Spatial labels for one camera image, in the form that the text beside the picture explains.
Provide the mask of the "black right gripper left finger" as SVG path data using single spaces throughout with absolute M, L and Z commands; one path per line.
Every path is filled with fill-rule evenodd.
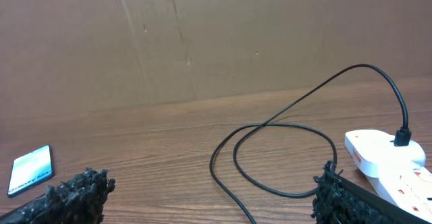
M 4 224 L 100 224 L 108 194 L 115 179 L 108 170 L 87 168 L 59 186 L 47 186 L 45 193 L 1 216 Z

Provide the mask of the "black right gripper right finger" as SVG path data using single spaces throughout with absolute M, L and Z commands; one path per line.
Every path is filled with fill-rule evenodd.
M 311 217 L 318 224 L 427 224 L 427 222 L 343 178 L 328 161 L 315 176 Z

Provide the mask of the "smartphone with light screen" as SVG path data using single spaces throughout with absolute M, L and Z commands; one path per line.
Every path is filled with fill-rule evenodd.
M 33 150 L 13 161 L 7 196 L 13 198 L 55 175 L 50 145 Z

